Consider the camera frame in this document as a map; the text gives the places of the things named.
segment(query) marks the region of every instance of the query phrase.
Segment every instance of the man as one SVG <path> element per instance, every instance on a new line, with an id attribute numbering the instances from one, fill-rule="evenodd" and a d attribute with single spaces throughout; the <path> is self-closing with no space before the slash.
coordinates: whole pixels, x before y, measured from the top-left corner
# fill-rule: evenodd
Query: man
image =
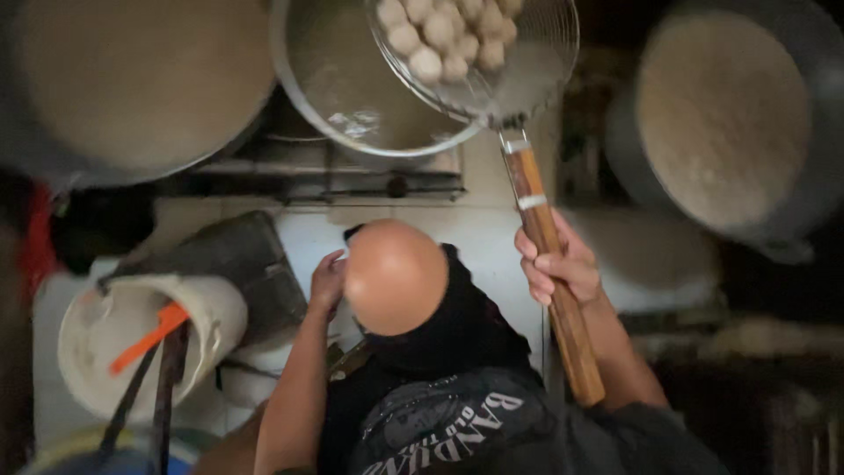
<path id="1" fill-rule="evenodd" d="M 220 464 L 255 475 L 725 473 L 634 353 L 592 251 L 554 218 L 564 255 L 537 255 L 522 230 L 515 244 L 534 299 L 550 303 L 555 277 L 580 303 L 607 392 L 598 407 L 552 410 L 527 342 L 472 285 L 453 246 L 373 221 L 353 230 L 348 259 L 336 251 L 314 271 L 307 316 L 260 422 L 196 473 Z M 326 330 L 344 293 L 374 356 L 328 385 Z M 255 434 L 257 448 L 244 450 Z M 226 449 L 237 455 L 221 456 Z"/>

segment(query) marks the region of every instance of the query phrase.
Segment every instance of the white label on handle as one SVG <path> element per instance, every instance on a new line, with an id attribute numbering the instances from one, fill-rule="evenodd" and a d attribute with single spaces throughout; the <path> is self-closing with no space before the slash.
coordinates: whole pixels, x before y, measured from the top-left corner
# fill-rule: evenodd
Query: white label on handle
<path id="1" fill-rule="evenodd" d="M 532 194 L 530 196 L 522 196 L 516 202 L 518 203 L 519 210 L 527 211 L 533 207 L 548 203 L 548 199 L 545 198 L 544 194 Z"/>

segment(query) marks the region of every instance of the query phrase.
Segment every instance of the wire mesh strainer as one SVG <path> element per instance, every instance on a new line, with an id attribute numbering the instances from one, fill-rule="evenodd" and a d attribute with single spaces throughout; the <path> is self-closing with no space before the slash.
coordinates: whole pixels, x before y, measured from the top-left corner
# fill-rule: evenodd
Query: wire mesh strainer
<path id="1" fill-rule="evenodd" d="M 387 63 L 418 97 L 454 118 L 487 128 L 520 128 L 553 102 L 571 77 L 580 37 L 571 0 L 526 0 L 515 19 L 518 38 L 507 48 L 501 70 L 488 73 L 470 67 L 464 81 L 434 86 L 418 81 L 408 61 L 392 49 L 377 19 L 378 3 L 365 0 Z"/>
<path id="2" fill-rule="evenodd" d="M 433 86 L 417 80 L 405 59 L 390 46 L 388 33 L 377 18 L 379 1 L 364 0 L 365 9 L 376 43 L 393 72 L 435 109 L 500 131 L 525 232 L 540 254 L 563 253 L 533 149 L 522 127 L 557 99 L 571 77 L 580 37 L 572 0 L 525 0 L 516 18 L 517 40 L 507 48 L 501 70 L 487 73 L 471 67 L 464 81 Z M 522 133 L 507 140 L 503 130 L 508 128 Z M 549 312 L 572 393 L 582 405 L 592 406 L 603 399 L 603 384 L 579 304 L 563 281 L 555 283 Z"/>

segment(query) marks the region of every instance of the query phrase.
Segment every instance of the orange spatula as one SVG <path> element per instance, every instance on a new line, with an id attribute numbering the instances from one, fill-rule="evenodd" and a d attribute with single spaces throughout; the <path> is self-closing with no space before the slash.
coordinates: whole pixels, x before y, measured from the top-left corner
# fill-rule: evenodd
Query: orange spatula
<path id="1" fill-rule="evenodd" d="M 111 362 L 108 370 L 112 376 L 118 375 L 126 366 L 143 356 L 156 343 L 164 340 L 165 336 L 179 328 L 179 325 L 188 319 L 185 309 L 175 302 L 159 310 L 158 316 L 159 325 L 155 330 L 144 335 L 137 343 L 127 348 L 126 351 Z"/>

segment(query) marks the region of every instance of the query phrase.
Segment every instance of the black t-shirt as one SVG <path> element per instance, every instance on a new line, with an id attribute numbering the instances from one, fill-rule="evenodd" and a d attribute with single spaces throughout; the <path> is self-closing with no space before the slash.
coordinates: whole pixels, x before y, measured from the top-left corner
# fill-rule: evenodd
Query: black t-shirt
<path id="1" fill-rule="evenodd" d="M 554 412 L 535 379 L 507 369 L 402 386 L 361 433 L 349 475 L 727 473 L 669 411 Z"/>

